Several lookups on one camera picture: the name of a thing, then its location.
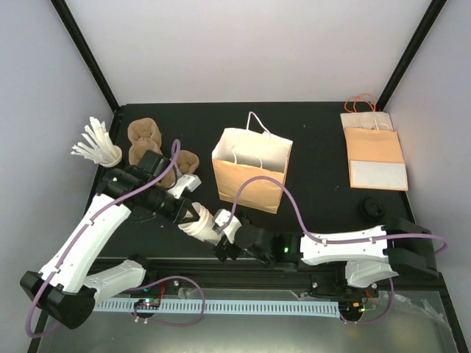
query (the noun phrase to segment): white bag handle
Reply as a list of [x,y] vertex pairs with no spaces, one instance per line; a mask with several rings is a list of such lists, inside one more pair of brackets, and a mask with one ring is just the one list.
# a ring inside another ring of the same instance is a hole
[[249,125],[250,125],[250,116],[253,115],[255,116],[255,119],[257,119],[258,123],[260,124],[260,126],[262,126],[262,129],[266,131],[266,133],[268,133],[268,136],[271,137],[272,134],[271,132],[262,124],[261,120],[259,117],[257,117],[257,114],[255,114],[254,112],[249,112],[249,117],[247,118],[247,127],[245,128],[245,130],[248,130],[249,129]]
[[[233,153],[233,156],[234,156],[234,164],[237,164],[237,156],[236,156],[236,153],[234,152],[234,148],[235,147],[240,147],[239,145],[234,145],[231,147],[231,152]],[[257,156],[251,156],[251,157],[254,157],[256,159],[258,159],[260,161],[260,169],[263,169],[263,162],[260,158],[258,158]]]

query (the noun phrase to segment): brown paper bag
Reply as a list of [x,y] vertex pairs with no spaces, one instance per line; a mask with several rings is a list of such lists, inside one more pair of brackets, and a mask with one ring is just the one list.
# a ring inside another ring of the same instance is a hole
[[352,188],[408,190],[397,132],[355,127],[344,132]]
[[[249,130],[251,115],[265,130],[263,134]],[[225,129],[212,153],[219,198],[234,202],[242,184],[256,176],[268,176],[285,184],[292,144],[293,141],[270,133],[253,112],[249,113],[245,130]],[[238,204],[276,213],[282,195],[276,184],[258,180],[245,187]]]

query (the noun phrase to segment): black tabletop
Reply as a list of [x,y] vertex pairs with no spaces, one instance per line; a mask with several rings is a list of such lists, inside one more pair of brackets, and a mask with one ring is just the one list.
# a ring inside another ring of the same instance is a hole
[[[293,141],[286,187],[297,200],[305,224],[312,232],[348,232],[376,225],[360,212],[360,203],[367,197],[383,203],[385,217],[411,217],[404,192],[350,187],[340,121],[343,102],[128,104],[122,107],[114,140],[127,162],[131,146],[127,127],[134,120],[153,118],[162,132],[164,155],[170,157],[175,138],[180,139],[182,149],[198,155],[200,165],[196,174],[202,184],[186,196],[214,214],[220,208],[230,209],[231,204],[219,200],[211,152],[224,128],[245,128],[249,111],[257,113],[272,133]],[[255,122],[252,125],[255,131],[262,132]],[[300,230],[286,196],[282,197],[276,215],[239,207],[257,227],[273,231]],[[160,216],[141,223],[126,220],[107,242],[100,257],[131,254],[151,258],[213,258],[208,246]]]

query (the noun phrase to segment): white wall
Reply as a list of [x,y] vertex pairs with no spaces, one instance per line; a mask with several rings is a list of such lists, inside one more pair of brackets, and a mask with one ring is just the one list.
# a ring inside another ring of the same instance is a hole
[[20,278],[81,218],[96,168],[70,148],[112,113],[50,1],[2,1],[0,48],[0,350],[25,352]]
[[430,0],[68,0],[122,103],[379,96]]
[[449,1],[387,110],[408,165],[418,222],[450,240],[440,256],[471,346],[471,1]]

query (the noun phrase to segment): black knob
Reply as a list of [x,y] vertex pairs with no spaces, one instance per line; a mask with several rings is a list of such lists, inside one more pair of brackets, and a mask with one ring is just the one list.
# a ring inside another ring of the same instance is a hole
[[369,220],[376,221],[384,216],[383,203],[371,197],[362,201],[360,209],[361,213]]

